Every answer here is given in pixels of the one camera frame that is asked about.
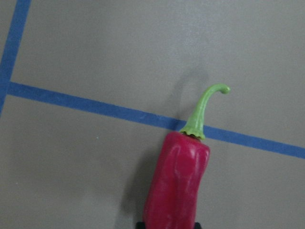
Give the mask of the red chili pepper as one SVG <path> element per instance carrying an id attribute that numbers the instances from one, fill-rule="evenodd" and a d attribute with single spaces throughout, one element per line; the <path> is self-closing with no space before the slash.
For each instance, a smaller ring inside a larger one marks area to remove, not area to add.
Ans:
<path id="1" fill-rule="evenodd" d="M 215 92 L 227 94 L 230 88 L 222 83 L 207 88 L 184 127 L 165 137 L 137 229 L 201 228 L 195 221 L 197 196 L 210 157 L 202 143 L 204 113 Z"/>

